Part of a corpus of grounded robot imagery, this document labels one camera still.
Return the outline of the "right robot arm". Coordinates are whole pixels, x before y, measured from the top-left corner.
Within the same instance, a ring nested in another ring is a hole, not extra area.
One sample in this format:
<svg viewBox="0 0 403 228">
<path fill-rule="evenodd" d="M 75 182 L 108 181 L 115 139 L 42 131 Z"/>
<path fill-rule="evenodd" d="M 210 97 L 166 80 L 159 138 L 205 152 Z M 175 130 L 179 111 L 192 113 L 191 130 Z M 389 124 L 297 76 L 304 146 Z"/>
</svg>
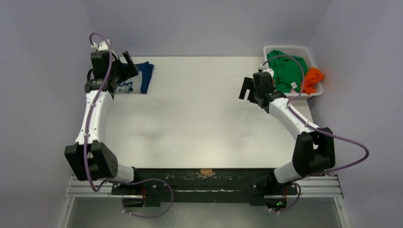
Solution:
<svg viewBox="0 0 403 228">
<path fill-rule="evenodd" d="M 276 118 L 295 140 L 291 161 L 275 168 L 267 180 L 270 192 L 279 193 L 288 182 L 335 166 L 332 131 L 318 127 L 298 112 L 283 92 L 275 90 L 269 72 L 260 71 L 252 78 L 245 77 L 239 99 L 257 104 Z"/>
</svg>

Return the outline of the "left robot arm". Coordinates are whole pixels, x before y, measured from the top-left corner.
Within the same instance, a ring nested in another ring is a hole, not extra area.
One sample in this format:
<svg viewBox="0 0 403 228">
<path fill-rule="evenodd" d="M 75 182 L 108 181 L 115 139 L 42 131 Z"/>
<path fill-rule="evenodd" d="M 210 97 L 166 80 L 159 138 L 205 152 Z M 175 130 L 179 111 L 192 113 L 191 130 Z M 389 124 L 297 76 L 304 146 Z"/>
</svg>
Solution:
<svg viewBox="0 0 403 228">
<path fill-rule="evenodd" d="M 129 52 L 122 53 L 122 63 L 107 50 L 91 53 L 92 69 L 85 84 L 86 110 L 75 143 L 65 147 L 65 157 L 80 181 L 107 179 L 123 182 L 129 194 L 137 194 L 142 187 L 135 177 L 134 167 L 120 164 L 106 146 L 106 122 L 109 106 L 119 83 L 139 74 Z"/>
</svg>

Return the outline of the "blue t-shirt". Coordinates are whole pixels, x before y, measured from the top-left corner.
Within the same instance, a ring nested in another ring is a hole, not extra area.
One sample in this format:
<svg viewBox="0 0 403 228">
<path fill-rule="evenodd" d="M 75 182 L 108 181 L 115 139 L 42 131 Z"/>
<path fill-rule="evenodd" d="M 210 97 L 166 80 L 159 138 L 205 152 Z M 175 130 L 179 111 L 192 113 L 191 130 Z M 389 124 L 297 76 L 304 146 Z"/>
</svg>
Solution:
<svg viewBox="0 0 403 228">
<path fill-rule="evenodd" d="M 116 92 L 129 94 L 147 94 L 153 76 L 154 64 L 144 62 L 136 64 L 139 74 L 118 84 Z"/>
</svg>

